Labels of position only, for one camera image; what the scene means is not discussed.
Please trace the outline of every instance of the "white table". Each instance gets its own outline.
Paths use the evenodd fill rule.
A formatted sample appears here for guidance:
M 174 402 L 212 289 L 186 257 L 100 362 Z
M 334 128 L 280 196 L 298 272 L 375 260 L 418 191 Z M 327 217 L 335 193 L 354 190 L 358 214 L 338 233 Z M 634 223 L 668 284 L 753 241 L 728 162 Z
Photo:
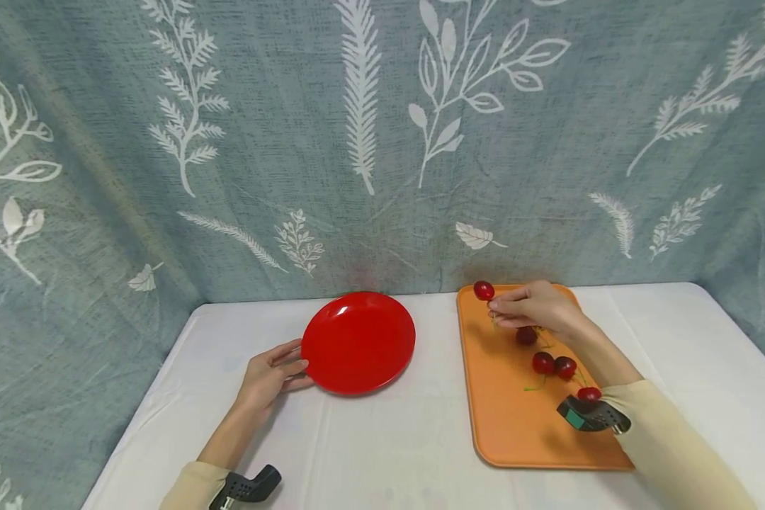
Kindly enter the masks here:
M 765 509 L 765 358 L 688 283 L 574 289 L 583 310 L 655 381 Z M 250 508 L 659 509 L 633 473 L 496 469 L 475 454 L 455 294 L 397 299 L 414 359 L 372 397 L 319 390 L 283 402 L 244 459 L 284 482 Z M 255 353 L 298 337 L 328 300 L 205 305 L 193 313 L 83 509 L 158 507 L 230 406 Z

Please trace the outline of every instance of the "fabric backdrop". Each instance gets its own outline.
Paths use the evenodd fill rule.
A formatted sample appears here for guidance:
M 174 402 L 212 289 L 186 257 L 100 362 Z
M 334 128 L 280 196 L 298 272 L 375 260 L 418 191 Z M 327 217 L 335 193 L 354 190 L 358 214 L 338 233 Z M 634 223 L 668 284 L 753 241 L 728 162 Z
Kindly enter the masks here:
M 204 302 L 479 278 L 765 353 L 765 4 L 0 0 L 0 510 L 80 506 Z

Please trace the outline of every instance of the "red cherry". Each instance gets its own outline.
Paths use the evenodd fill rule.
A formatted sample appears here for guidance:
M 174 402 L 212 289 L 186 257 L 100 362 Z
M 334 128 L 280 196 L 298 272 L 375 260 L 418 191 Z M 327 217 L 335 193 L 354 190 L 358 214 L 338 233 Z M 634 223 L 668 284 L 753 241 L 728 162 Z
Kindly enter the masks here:
M 603 393 L 597 387 L 587 386 L 578 390 L 578 400 L 586 402 L 598 402 L 603 397 Z
M 516 329 L 516 342 L 520 345 L 533 345 L 538 340 L 535 328 L 531 326 Z
M 496 290 L 493 288 L 493 285 L 484 280 L 479 280 L 473 284 L 473 294 L 476 295 L 478 300 L 490 301 L 496 295 Z
M 555 374 L 565 381 L 569 381 L 575 376 L 578 365 L 575 360 L 569 356 L 558 356 L 555 359 Z
M 533 370 L 536 374 L 555 374 L 555 360 L 553 359 L 553 355 L 545 352 L 535 353 L 533 355 Z

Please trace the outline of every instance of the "orange tray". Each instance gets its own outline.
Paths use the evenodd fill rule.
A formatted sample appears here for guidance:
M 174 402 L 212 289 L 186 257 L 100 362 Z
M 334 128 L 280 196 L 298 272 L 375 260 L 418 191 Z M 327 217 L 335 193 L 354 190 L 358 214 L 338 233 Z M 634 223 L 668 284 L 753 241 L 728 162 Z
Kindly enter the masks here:
M 496 295 L 520 287 L 496 285 Z M 570 289 L 556 288 L 577 305 Z M 501 468 L 633 469 L 612 431 L 575 430 L 556 412 L 558 404 L 580 388 L 577 376 L 569 382 L 549 377 L 542 390 L 523 391 L 542 381 L 531 365 L 542 344 L 552 344 L 546 350 L 554 357 L 571 356 L 587 382 L 595 385 L 571 350 L 545 329 L 538 344 L 519 345 L 515 329 L 493 326 L 487 304 L 476 299 L 472 286 L 459 290 L 457 306 L 473 442 L 483 460 Z

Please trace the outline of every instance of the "sleeve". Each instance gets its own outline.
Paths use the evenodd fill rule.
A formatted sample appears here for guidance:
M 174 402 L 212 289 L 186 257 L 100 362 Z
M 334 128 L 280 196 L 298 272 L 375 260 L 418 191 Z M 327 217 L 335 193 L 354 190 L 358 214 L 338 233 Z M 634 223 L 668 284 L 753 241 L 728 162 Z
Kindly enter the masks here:
M 618 442 L 665 508 L 757 509 L 722 458 L 652 382 L 607 387 L 603 398 L 633 423 Z
M 229 474 L 222 467 L 190 462 L 159 506 L 159 510 L 209 510 L 212 500 L 225 487 Z

